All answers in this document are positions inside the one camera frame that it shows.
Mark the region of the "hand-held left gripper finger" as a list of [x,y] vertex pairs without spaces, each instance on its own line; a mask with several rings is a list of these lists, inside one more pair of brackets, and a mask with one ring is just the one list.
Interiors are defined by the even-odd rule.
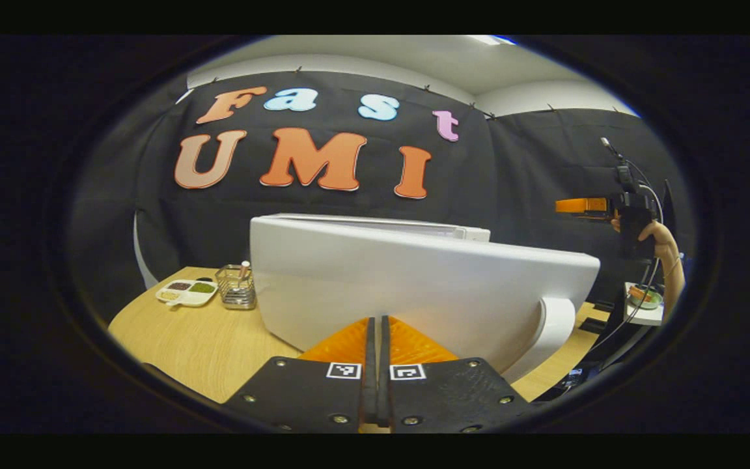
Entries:
[[298,356],[271,357],[224,406],[280,433],[358,433],[376,413],[376,321]]
[[494,433],[534,412],[486,360],[458,358],[401,320],[381,318],[379,427],[396,434]]

